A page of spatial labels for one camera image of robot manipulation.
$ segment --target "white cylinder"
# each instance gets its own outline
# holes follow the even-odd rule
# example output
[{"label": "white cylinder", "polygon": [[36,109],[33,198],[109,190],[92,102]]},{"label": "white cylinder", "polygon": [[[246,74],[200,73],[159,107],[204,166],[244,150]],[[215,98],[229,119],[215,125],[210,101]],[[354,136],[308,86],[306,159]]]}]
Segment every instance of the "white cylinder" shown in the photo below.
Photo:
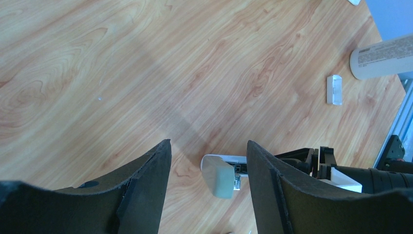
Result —
[{"label": "white cylinder", "polygon": [[413,34],[354,50],[350,69],[357,79],[413,71]]}]

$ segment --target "wood grain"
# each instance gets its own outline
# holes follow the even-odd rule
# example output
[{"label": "wood grain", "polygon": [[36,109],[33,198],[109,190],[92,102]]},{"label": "wood grain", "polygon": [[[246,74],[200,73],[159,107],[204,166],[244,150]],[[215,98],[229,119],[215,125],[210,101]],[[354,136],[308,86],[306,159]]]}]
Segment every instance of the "wood grain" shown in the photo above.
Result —
[{"label": "wood grain", "polygon": [[[370,167],[404,97],[396,76],[356,80],[380,41],[365,2],[0,2],[0,179],[79,186],[172,143],[159,233],[256,233],[249,184],[214,198],[204,154],[333,147]],[[325,79],[343,77],[343,105]]]}]

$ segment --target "white object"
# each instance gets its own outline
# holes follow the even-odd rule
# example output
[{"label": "white object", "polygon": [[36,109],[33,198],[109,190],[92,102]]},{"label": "white object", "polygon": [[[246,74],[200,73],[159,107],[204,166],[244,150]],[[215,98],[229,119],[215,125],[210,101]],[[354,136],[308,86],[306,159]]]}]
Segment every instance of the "white object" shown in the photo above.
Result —
[{"label": "white object", "polygon": [[413,34],[354,50],[350,69],[357,79],[413,71]]},{"label": "white object", "polygon": [[342,105],[341,97],[342,78],[339,75],[327,77],[327,103],[333,105]]},{"label": "white object", "polygon": [[218,156],[204,156],[201,171],[211,193],[223,199],[231,199],[234,192],[234,167]]},{"label": "white object", "polygon": [[354,6],[358,6],[358,4],[360,3],[360,0],[348,0],[349,2],[351,2],[351,4],[353,4]]},{"label": "white object", "polygon": [[331,180],[327,180],[327,179],[320,179],[320,180],[325,183],[334,185],[336,187],[350,190],[350,191],[357,192],[357,193],[361,193],[361,191],[363,190],[363,186],[360,183],[351,179],[350,177],[338,171],[334,167],[331,168]]}]

